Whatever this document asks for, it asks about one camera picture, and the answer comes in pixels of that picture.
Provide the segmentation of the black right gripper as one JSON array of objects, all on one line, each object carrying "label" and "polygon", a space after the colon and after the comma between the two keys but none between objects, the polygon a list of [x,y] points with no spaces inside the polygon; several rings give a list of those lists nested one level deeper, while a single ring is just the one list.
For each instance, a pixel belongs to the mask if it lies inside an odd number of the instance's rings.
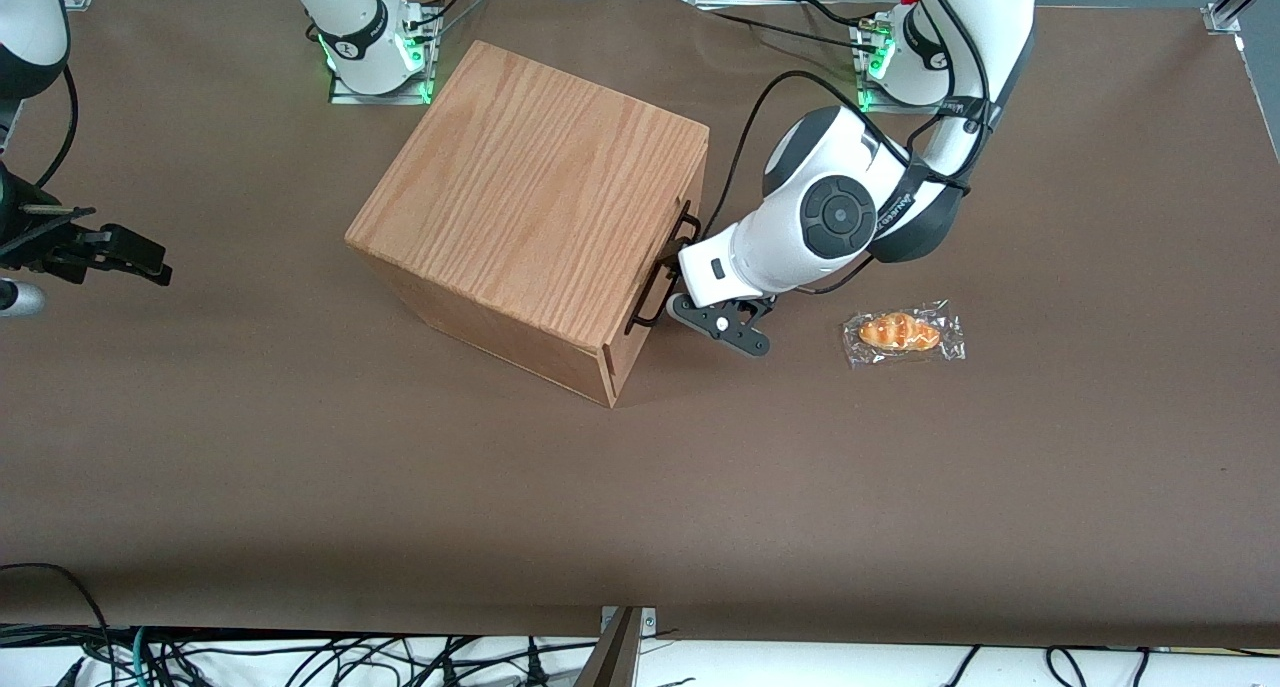
[{"label": "black right gripper", "polygon": [[96,269],[170,285],[173,269],[165,264],[166,249],[159,242],[122,225],[91,232],[76,221],[92,216],[96,209],[68,207],[5,166],[1,180],[1,264],[6,271],[27,269],[60,280],[83,280]]}]

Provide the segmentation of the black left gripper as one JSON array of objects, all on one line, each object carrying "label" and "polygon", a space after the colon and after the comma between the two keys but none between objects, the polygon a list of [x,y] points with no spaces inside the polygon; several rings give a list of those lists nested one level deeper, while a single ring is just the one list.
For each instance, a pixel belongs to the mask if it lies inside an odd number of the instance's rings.
[{"label": "black left gripper", "polygon": [[[678,214],[678,246],[695,244],[703,226],[692,205],[682,205]],[[668,313],[695,333],[719,342],[740,354],[760,358],[771,351],[771,340],[759,330],[758,322],[771,313],[777,296],[753,299],[726,299],[721,303],[698,307],[691,296],[677,292],[671,296],[682,276],[677,257],[663,257],[655,264],[655,285],[660,287],[663,303],[668,299]]]}]

